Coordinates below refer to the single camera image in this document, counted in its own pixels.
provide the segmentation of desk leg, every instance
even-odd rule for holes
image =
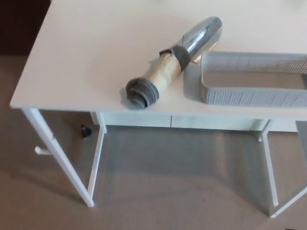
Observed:
[[[57,160],[62,170],[66,173],[69,180],[79,192],[82,199],[85,201],[88,207],[94,206],[94,201],[92,196],[88,193],[84,187],[82,181],[80,180],[77,172],[74,170],[67,156],[65,155],[63,149],[59,145],[58,141],[53,136],[48,124],[44,120],[40,111],[36,108],[23,109],[23,112],[29,122],[32,124],[33,128],[36,130],[40,138],[46,144],[49,151],[52,153],[54,158]]]
[[[274,177],[274,171],[273,171],[273,165],[271,160],[271,153],[269,148],[269,142],[268,142],[268,132],[273,124],[272,120],[268,120],[265,124],[264,128],[262,129],[259,141],[263,143],[263,149],[265,154],[265,159],[267,163],[268,173],[269,173],[269,182],[270,182],[270,191],[272,196],[272,201],[274,206],[278,205],[278,196],[277,196],[277,189],[276,189],[276,183],[275,183],[275,177]]]
[[[299,135],[299,138],[301,140],[302,147],[303,147],[304,157],[305,157],[305,160],[307,160],[307,156],[306,156],[307,147],[306,147],[306,144],[305,144],[306,138],[307,138],[307,123],[306,123],[306,121],[296,121],[295,123],[296,123],[296,129],[297,129],[297,132],[298,132],[298,135]],[[271,218],[274,218],[274,217],[278,216],[279,214],[281,214],[283,211],[285,211],[288,207],[290,207],[292,204],[294,204],[294,202],[296,202],[299,198],[301,198],[305,194],[307,194],[307,187],[303,188],[302,191],[297,193],[292,199],[290,199],[283,206],[281,206],[277,211],[275,211],[275,213],[273,215],[271,215]]]
[[[100,128],[99,128],[97,145],[96,145],[96,150],[95,150],[95,155],[94,155],[92,172],[90,176],[90,182],[88,185],[88,192],[91,195],[91,197],[93,197],[93,194],[94,194],[94,188],[95,188],[96,176],[97,176],[97,171],[98,171],[98,166],[99,166],[99,159],[100,159],[100,154],[101,154],[101,149],[102,149],[102,143],[104,140],[104,135],[106,133],[106,123],[104,121],[103,114],[101,112],[96,112],[95,116],[97,117],[97,121],[99,123]]]

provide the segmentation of desk drawer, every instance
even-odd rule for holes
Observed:
[[[220,130],[250,130],[255,119],[237,118],[229,116],[172,116],[171,127],[175,128],[201,128]]]
[[[112,126],[142,126],[170,127],[171,115],[143,113],[103,113],[107,125]]]

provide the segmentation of floor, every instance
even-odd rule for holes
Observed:
[[[275,219],[266,215],[268,176],[256,133],[108,127],[87,208],[23,114],[9,108],[25,57],[0,57],[0,229],[304,230],[307,195]],[[84,183],[97,132],[80,138],[87,113],[44,112]],[[270,133],[278,195],[307,185],[295,133]]]

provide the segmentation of wire mesh tray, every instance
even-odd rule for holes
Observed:
[[[201,99],[207,104],[307,107],[307,55],[205,52]]]

